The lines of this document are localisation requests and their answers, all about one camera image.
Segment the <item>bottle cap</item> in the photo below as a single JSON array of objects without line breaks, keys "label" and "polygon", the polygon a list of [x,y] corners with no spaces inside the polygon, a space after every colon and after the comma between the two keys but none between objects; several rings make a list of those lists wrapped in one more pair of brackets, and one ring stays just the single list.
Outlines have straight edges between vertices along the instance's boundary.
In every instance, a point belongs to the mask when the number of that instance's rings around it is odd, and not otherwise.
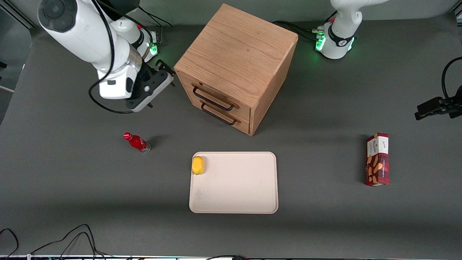
[{"label": "bottle cap", "polygon": [[125,134],[123,134],[123,138],[130,140],[132,139],[132,134],[130,134],[129,132],[126,132]]}]

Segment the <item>red bottle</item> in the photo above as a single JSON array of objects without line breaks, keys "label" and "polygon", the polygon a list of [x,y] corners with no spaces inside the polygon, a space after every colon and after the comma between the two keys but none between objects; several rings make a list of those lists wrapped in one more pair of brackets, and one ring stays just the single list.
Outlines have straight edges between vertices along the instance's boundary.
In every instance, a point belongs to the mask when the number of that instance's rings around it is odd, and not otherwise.
[{"label": "red bottle", "polygon": [[139,136],[134,136],[129,132],[126,132],[125,134],[123,134],[123,138],[127,139],[128,143],[133,148],[137,149],[138,151],[144,154],[151,150],[151,146],[148,143],[146,143],[145,140],[141,139],[141,137]]}]

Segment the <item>green led light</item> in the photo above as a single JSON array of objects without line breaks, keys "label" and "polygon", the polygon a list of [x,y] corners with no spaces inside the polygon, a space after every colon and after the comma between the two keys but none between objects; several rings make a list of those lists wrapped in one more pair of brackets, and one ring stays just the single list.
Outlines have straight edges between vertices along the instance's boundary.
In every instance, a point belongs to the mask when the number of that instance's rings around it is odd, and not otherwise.
[{"label": "green led light", "polygon": [[318,40],[318,43],[316,43],[316,49],[317,50],[322,50],[323,46],[324,46],[324,43],[326,42],[326,37],[325,36],[322,36],[319,40]]},{"label": "green led light", "polygon": [[151,55],[153,55],[153,56],[157,55],[157,45],[156,45],[156,44],[153,44],[152,47],[149,49],[149,52],[150,52]]},{"label": "green led light", "polygon": [[348,47],[348,50],[351,50],[351,45],[353,45],[353,42],[354,42],[354,37],[353,37],[353,39],[351,39],[350,47]]}]

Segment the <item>plastic tray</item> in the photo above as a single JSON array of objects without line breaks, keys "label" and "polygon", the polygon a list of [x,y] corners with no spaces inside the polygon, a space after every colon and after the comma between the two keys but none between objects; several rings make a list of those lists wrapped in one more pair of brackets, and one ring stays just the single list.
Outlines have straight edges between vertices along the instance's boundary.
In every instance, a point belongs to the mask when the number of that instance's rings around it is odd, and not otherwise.
[{"label": "plastic tray", "polygon": [[205,169],[191,172],[194,213],[272,214],[278,210],[276,156],[271,152],[198,152]]}]

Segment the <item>lemon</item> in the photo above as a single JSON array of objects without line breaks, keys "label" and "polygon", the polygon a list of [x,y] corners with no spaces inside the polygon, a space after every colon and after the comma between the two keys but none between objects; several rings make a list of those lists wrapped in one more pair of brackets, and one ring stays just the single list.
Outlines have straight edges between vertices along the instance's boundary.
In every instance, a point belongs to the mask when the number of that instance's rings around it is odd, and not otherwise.
[{"label": "lemon", "polygon": [[196,175],[202,174],[204,172],[204,159],[200,156],[193,157],[193,166],[191,170]]}]

